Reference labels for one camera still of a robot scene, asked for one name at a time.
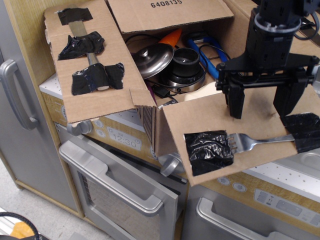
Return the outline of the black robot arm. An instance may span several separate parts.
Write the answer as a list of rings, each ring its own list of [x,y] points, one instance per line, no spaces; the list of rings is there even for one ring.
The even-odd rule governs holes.
[[[305,88],[312,84],[312,71],[320,62],[314,55],[291,53],[297,32],[308,26],[318,34],[318,0],[263,0],[251,11],[244,53],[217,66],[217,90],[221,90],[229,114],[241,119],[245,89],[276,87],[273,105],[280,116],[293,111]]]

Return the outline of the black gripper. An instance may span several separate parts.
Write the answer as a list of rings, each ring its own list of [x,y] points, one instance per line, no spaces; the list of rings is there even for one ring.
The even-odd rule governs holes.
[[[317,56],[290,53],[299,27],[251,24],[244,53],[217,66],[219,78],[215,86],[226,92],[231,117],[242,118],[244,88],[278,86],[273,100],[277,113],[284,117],[293,111],[306,86],[300,83],[283,85],[289,82],[289,71],[307,70],[307,82],[310,83],[313,68],[320,62]]]

